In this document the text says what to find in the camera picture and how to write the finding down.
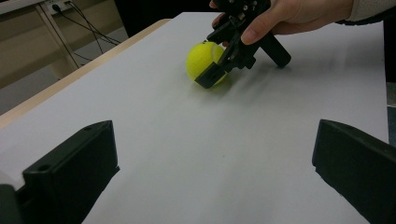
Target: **wire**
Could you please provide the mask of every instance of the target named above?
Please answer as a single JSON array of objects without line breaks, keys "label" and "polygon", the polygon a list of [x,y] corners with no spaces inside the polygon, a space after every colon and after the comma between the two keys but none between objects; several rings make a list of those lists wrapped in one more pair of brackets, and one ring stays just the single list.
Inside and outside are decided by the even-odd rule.
[{"label": "wire", "polygon": [[66,1],[66,2],[64,2],[65,4],[68,4],[68,5],[70,5],[72,8],[74,8],[75,9],[75,11],[89,24],[89,26],[91,27],[91,28],[93,28],[94,30],[95,30],[95,32],[97,33],[97,34],[99,34],[99,35],[101,35],[103,38],[105,38],[108,42],[110,42],[110,43],[112,43],[112,44],[114,44],[114,45],[117,45],[117,44],[120,44],[120,41],[118,41],[118,40],[116,40],[116,39],[113,39],[113,38],[110,38],[110,37],[108,37],[108,36],[106,36],[106,35],[103,35],[101,32],[99,32],[99,30],[98,29],[96,29],[96,27],[95,26],[93,26],[93,24],[92,23],[90,23],[89,21],[88,21],[88,19],[86,18],[86,16],[84,15],[84,13],[82,12],[82,10],[75,4],[75,3],[73,3],[73,2],[71,2],[71,1]]},{"label": "wire", "polygon": [[[61,11],[61,9],[59,8],[58,5],[56,5],[56,4],[55,4],[55,5],[52,5],[52,8],[53,8],[54,10],[56,10],[59,14],[61,14],[62,16],[65,17],[65,15],[62,13],[62,11]],[[88,22],[87,18],[83,17],[83,19],[85,20],[85,22],[87,22],[88,26],[90,27],[89,30],[92,32],[93,37],[94,37],[94,39],[95,39],[95,41],[96,41],[96,43],[97,43],[97,45],[98,45],[98,47],[99,47],[99,50],[100,50],[101,53],[103,54],[102,46],[100,45],[100,43],[99,43],[99,41],[98,41],[98,37],[96,36],[95,32],[93,31],[93,29],[92,29],[92,27],[91,27],[91,24]]]},{"label": "wire", "polygon": [[77,53],[74,53],[74,54],[76,54],[78,57],[80,57],[80,58],[82,58],[82,59],[85,59],[85,60],[87,60],[87,61],[93,61],[92,59],[89,59],[89,58],[86,58],[86,57],[84,57],[84,56],[81,56],[80,54],[77,54]]},{"label": "wire", "polygon": [[76,60],[74,59],[72,53],[69,51],[68,47],[66,46],[66,44],[64,43],[64,40],[61,38],[61,36],[58,34],[57,30],[55,29],[55,26],[52,24],[52,22],[50,21],[50,18],[48,17],[46,11],[44,10],[44,8],[39,5],[41,10],[43,11],[44,15],[46,16],[47,20],[49,21],[49,24],[51,25],[52,29],[55,31],[55,34],[59,37],[59,39],[61,40],[62,44],[64,45],[64,48],[66,49],[67,53],[69,54],[69,56],[72,58],[73,62],[75,63],[76,67],[79,68],[78,63],[76,62]]},{"label": "wire", "polygon": [[[66,18],[67,20],[69,20],[69,21],[71,21],[71,22],[73,22],[73,23],[75,23],[75,24],[77,24],[77,25],[79,25],[79,26],[81,26],[81,27],[83,27],[83,28],[85,28],[85,29],[87,29],[87,30],[91,30],[90,28],[88,28],[87,26],[85,26],[85,25],[83,25],[83,24],[81,24],[81,23],[79,23],[79,22],[77,22],[77,21],[74,21],[74,20],[72,20],[72,19],[70,19],[69,17],[67,17],[67,16],[65,16],[64,14],[61,14],[64,18]],[[105,41],[105,42],[107,42],[107,43],[109,43],[109,44],[112,44],[112,45],[115,45],[115,46],[117,46],[118,44],[116,44],[116,43],[114,43],[114,42],[112,42],[112,41],[108,41],[107,39],[102,39],[102,37],[101,37],[101,40],[103,40],[103,41]]]}]

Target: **tennis ball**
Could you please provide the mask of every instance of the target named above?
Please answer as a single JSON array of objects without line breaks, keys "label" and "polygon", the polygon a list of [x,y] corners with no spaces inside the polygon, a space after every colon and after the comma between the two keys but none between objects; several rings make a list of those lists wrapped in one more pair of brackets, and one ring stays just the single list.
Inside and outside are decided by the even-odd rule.
[{"label": "tennis ball", "polygon": [[[186,70],[189,78],[194,81],[210,64],[217,63],[223,52],[224,48],[211,41],[204,41],[194,45],[186,59]],[[219,84],[224,78],[225,76],[219,79],[215,85]]]}]

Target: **white table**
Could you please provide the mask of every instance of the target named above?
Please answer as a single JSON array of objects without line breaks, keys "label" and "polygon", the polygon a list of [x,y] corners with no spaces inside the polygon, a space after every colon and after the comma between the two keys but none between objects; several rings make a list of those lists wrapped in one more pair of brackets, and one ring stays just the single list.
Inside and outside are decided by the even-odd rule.
[{"label": "white table", "polygon": [[120,171],[84,223],[367,223],[311,159],[320,119],[388,142],[382,24],[278,36],[287,67],[259,50],[206,90],[185,57],[216,15],[180,14],[2,128],[0,182],[111,119]]}]

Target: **power outlet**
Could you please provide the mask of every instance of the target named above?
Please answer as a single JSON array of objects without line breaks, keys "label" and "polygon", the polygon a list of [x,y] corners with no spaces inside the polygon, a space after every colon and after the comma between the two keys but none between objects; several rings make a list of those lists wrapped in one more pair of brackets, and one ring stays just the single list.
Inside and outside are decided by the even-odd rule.
[{"label": "power outlet", "polygon": [[65,11],[72,7],[71,4],[66,4],[66,2],[71,3],[72,1],[71,0],[48,0],[45,3],[46,3],[47,8],[49,9],[49,13],[51,15],[55,15],[58,12],[53,9],[54,5],[58,6],[61,9],[61,11]]}]

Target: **finger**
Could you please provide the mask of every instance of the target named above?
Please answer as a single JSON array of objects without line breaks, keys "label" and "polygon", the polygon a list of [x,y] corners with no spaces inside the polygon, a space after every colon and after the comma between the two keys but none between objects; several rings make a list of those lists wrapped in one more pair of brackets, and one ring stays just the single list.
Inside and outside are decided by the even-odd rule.
[{"label": "finger", "polygon": [[228,41],[224,41],[224,42],[221,43],[221,45],[223,47],[227,48],[230,45],[230,43]]},{"label": "finger", "polygon": [[242,33],[241,40],[246,45],[253,44],[270,32],[280,21],[286,19],[288,19],[287,10],[281,2],[276,2],[273,7],[270,7],[250,23],[245,32]]},{"label": "finger", "polygon": [[213,1],[210,1],[210,2],[209,2],[209,6],[210,6],[211,8],[217,8],[216,4],[215,4]]},{"label": "finger", "polygon": [[215,26],[219,23],[221,17],[222,17],[224,14],[225,14],[224,12],[221,12],[221,13],[212,21],[212,27],[215,27]]}]

